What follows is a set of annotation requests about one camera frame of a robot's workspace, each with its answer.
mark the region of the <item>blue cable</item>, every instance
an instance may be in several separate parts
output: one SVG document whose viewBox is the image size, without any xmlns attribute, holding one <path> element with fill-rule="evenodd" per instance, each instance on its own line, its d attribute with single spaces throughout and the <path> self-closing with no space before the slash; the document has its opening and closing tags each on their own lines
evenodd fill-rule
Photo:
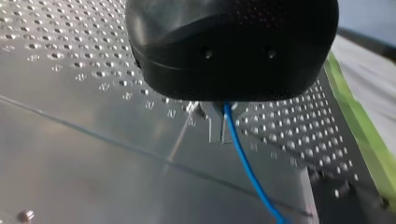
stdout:
<svg viewBox="0 0 396 224">
<path fill-rule="evenodd" d="M 248 163 L 248 158 L 245 155 L 244 149 L 242 149 L 241 143 L 239 142 L 238 134 L 235 129 L 235 125 L 233 124 L 233 114 L 231 110 L 231 106 L 229 104 L 224 105 L 224 114 L 227 116 L 228 126 L 230 127 L 231 136 L 233 138 L 233 144 L 235 146 L 236 152 L 241 159 L 242 165 L 245 168 L 248 178 L 250 179 L 251 183 L 253 184 L 254 189 L 260 196 L 260 199 L 267 207 L 267 209 L 273 214 L 276 218 L 277 224 L 284 224 L 286 223 L 285 218 L 282 214 L 272 205 L 268 196 L 265 194 L 264 190 L 262 189 L 262 185 L 260 184 L 257 177 L 254 175 L 253 170 Z"/>
</svg>

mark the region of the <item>screw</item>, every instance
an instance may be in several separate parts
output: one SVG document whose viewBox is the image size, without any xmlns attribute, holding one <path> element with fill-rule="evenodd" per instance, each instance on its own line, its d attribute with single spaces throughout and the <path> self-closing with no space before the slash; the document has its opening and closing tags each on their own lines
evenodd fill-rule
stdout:
<svg viewBox="0 0 396 224">
<path fill-rule="evenodd" d="M 345 184 L 340 189 L 335 189 L 334 190 L 334 196 L 336 198 L 340 198 L 340 197 L 348 195 L 348 193 L 350 193 L 350 191 L 351 191 L 351 186 L 346 181 Z"/>
<path fill-rule="evenodd" d="M 21 223 L 30 224 L 34 216 L 35 212 L 33 210 L 24 210 L 18 213 L 17 219 Z"/>
</svg>

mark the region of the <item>perforated metal plate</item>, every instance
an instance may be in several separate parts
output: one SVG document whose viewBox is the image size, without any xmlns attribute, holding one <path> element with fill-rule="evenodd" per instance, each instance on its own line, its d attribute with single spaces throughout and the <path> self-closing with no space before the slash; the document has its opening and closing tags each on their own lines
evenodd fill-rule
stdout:
<svg viewBox="0 0 396 224">
<path fill-rule="evenodd" d="M 190 102 L 163 97 L 144 82 L 134 66 L 123 10 L 123 2 L 117 0 L 2 1 L 0 97 L 84 134 L 165 162 L 189 175 L 246 195 L 254 194 L 233 146 L 208 143 L 208 122 L 196 114 L 189 117 L 186 110 Z M 264 109 L 262 104 L 253 104 L 242 117 L 247 123 L 241 119 L 239 125 L 250 133 L 248 137 L 242 136 L 241 141 L 263 187 L 277 204 L 303 217 L 315 215 L 310 201 L 312 195 L 306 193 L 306 189 L 310 189 L 309 181 L 306 171 L 295 169 L 294 157 L 280 153 L 283 148 L 292 152 L 294 146 L 296 158 L 303 152 L 305 159 L 310 158 L 310 148 L 312 163 L 318 165 L 316 161 L 322 160 L 323 167 L 330 165 L 335 171 L 340 168 L 341 174 L 348 174 L 352 179 L 358 174 L 357 167 L 364 166 L 349 157 L 351 151 L 359 151 L 350 148 L 348 137 L 341 134 L 347 126 L 342 128 L 338 117 L 332 118 L 333 103 L 328 100 L 329 105 L 326 104 L 331 91 L 323 92 L 320 87 L 316 84 L 309 92 L 314 106 L 309 113 L 304 105 L 300 105 L 302 110 L 299 110 L 301 97 L 299 103 L 287 101 L 284 106 L 282 102 L 265 103 Z M 264 137 L 267 143 L 276 137 L 276 144 L 263 144 Z M 330 164 L 325 156 L 330 157 Z"/>
</svg>

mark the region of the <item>metal sheet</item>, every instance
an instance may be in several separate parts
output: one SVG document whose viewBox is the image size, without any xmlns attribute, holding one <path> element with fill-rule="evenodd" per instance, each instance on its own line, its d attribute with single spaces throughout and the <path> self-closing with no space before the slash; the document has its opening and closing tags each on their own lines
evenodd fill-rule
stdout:
<svg viewBox="0 0 396 224">
<path fill-rule="evenodd" d="M 254 195 L 0 101 L 0 219 L 34 223 L 268 223 Z M 282 209 L 301 223 L 309 219 Z"/>
</svg>

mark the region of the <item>hole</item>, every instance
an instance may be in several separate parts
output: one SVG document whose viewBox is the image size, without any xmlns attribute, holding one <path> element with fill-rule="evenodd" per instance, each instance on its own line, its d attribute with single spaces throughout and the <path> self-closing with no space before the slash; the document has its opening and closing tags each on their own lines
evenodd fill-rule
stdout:
<svg viewBox="0 0 396 224">
<path fill-rule="evenodd" d="M 71 49 L 72 46 L 71 45 L 64 45 L 64 49 Z"/>
<path fill-rule="evenodd" d="M 24 36 L 23 36 L 23 39 L 26 39 L 26 40 L 34 40 L 35 37 L 34 37 L 33 35 L 24 35 Z"/>
<path fill-rule="evenodd" d="M 51 12 L 49 7 L 42 7 L 41 10 L 43 10 L 45 12 Z"/>
<path fill-rule="evenodd" d="M 58 47 L 54 44 L 47 44 L 46 49 L 57 49 Z"/>
<path fill-rule="evenodd" d="M 112 63 L 112 62 L 106 62 L 106 66 L 107 66 L 107 67 L 114 67 L 114 63 Z"/>
<path fill-rule="evenodd" d="M 74 63 L 73 65 L 74 65 L 75 67 L 77 67 L 77 68 L 81 68 L 81 67 L 84 66 L 84 63 Z"/>
<path fill-rule="evenodd" d="M 61 15 L 60 18 L 61 18 L 62 20 L 64 20 L 64 21 L 70 20 L 70 17 L 65 16 L 65 15 Z"/>
<path fill-rule="evenodd" d="M 57 53 L 51 53 L 50 57 L 52 59 L 61 59 L 64 57 L 64 55 L 62 53 L 57 52 Z"/>
<path fill-rule="evenodd" d="M 120 83 L 120 85 L 123 86 L 123 87 L 125 87 L 125 86 L 128 85 L 128 82 L 125 81 L 125 80 L 120 80 L 119 83 Z"/>
<path fill-rule="evenodd" d="M 141 86 L 141 85 L 143 85 L 143 81 L 140 79 L 134 79 L 134 84 Z"/>
<path fill-rule="evenodd" d="M 79 49 L 84 49 L 84 50 L 89 49 L 89 47 L 87 45 L 78 45 L 78 48 Z"/>
<path fill-rule="evenodd" d="M 77 29 L 70 29 L 69 33 L 73 34 L 73 35 L 78 35 L 78 30 Z"/>
<path fill-rule="evenodd" d="M 100 67 L 100 63 L 99 62 L 90 62 L 90 66 L 98 68 L 98 67 Z"/>
<path fill-rule="evenodd" d="M 54 26 L 59 26 L 59 22 L 57 21 L 50 21 L 49 24 Z"/>
<path fill-rule="evenodd" d="M 128 70 L 128 71 L 126 71 L 126 75 L 128 75 L 130 77 L 134 77 L 134 71 Z"/>
<path fill-rule="evenodd" d="M 97 33 L 98 35 L 106 35 L 106 32 L 105 32 L 105 31 L 102 31 L 102 30 L 98 30 L 96 33 Z"/>
<path fill-rule="evenodd" d="M 108 54 L 101 52 L 101 53 L 99 53 L 99 57 L 103 58 L 103 59 L 107 59 L 108 58 Z"/>
<path fill-rule="evenodd" d="M 161 99 L 164 103 L 168 104 L 169 103 L 169 98 L 165 97 Z"/>
<path fill-rule="evenodd" d="M 29 48 L 29 49 L 39 49 L 39 48 L 40 48 L 40 45 L 38 45 L 38 44 L 29 44 L 29 45 L 28 45 L 28 48 Z"/>
<path fill-rule="evenodd" d="M 77 59 L 77 58 L 79 58 L 79 55 L 78 55 L 78 53 L 70 52 L 67 54 L 67 57 L 72 58 L 72 59 Z"/>
<path fill-rule="evenodd" d="M 36 18 L 40 17 L 40 14 L 38 14 L 36 12 L 31 12 L 31 13 L 29 13 L 29 15 L 32 17 L 36 17 Z"/>
<path fill-rule="evenodd" d="M 87 58 L 87 59 L 91 59 L 91 58 L 93 58 L 93 54 L 91 54 L 91 53 L 85 53 L 85 54 L 84 54 L 84 57 Z"/>
<path fill-rule="evenodd" d="M 149 91 L 148 90 L 140 90 L 140 93 L 142 93 L 143 95 L 148 95 Z"/>
<path fill-rule="evenodd" d="M 99 77 L 105 77 L 105 76 L 106 76 L 106 73 L 103 72 L 103 71 L 97 71 L 97 72 L 95 72 L 95 74 L 96 74 L 97 76 L 99 76 Z"/>
<path fill-rule="evenodd" d="M 111 75 L 113 75 L 115 77 L 120 77 L 120 76 L 122 76 L 122 72 L 121 71 L 111 71 Z"/>
<path fill-rule="evenodd" d="M 37 27 L 37 31 L 41 32 L 41 33 L 46 33 L 48 30 L 47 30 L 47 28 L 44 28 L 44 27 Z"/>
<path fill-rule="evenodd" d="M 108 45 L 107 48 L 109 50 L 113 50 L 113 51 L 117 50 L 117 46 L 115 46 L 115 45 Z"/>
<path fill-rule="evenodd" d="M 95 42 L 95 43 L 98 42 L 98 38 L 93 37 L 93 36 L 88 37 L 88 40 L 91 42 Z"/>
<path fill-rule="evenodd" d="M 0 22 L 10 22 L 10 18 L 0 18 Z"/>
<path fill-rule="evenodd" d="M 7 39 L 15 39 L 15 38 L 17 38 L 15 35 L 6 35 L 6 38 Z"/>
</svg>

